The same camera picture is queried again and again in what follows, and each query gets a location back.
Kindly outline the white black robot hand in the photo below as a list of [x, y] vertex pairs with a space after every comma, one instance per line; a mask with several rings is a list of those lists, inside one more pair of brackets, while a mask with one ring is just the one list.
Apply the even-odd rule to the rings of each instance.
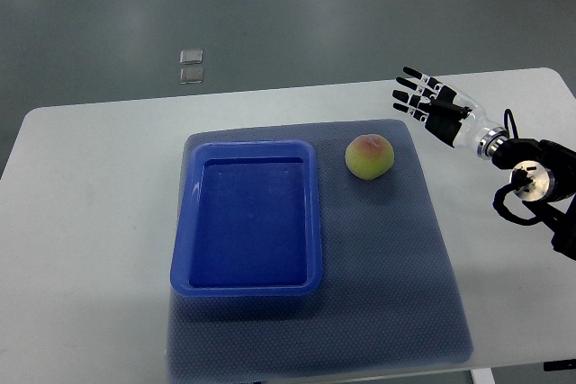
[[449, 147], [468, 147], [486, 158], [489, 144], [508, 135], [467, 94], [411, 67], [403, 68], [403, 73], [407, 77], [396, 78], [402, 88], [392, 92], [392, 107], [422, 123]]

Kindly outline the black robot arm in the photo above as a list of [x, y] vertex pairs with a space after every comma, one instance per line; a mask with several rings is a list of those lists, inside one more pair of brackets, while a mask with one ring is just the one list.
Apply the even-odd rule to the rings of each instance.
[[499, 188], [492, 206], [519, 226], [545, 224], [553, 232], [553, 250], [575, 258], [575, 152], [550, 140], [492, 139], [483, 156], [501, 170], [508, 183]]

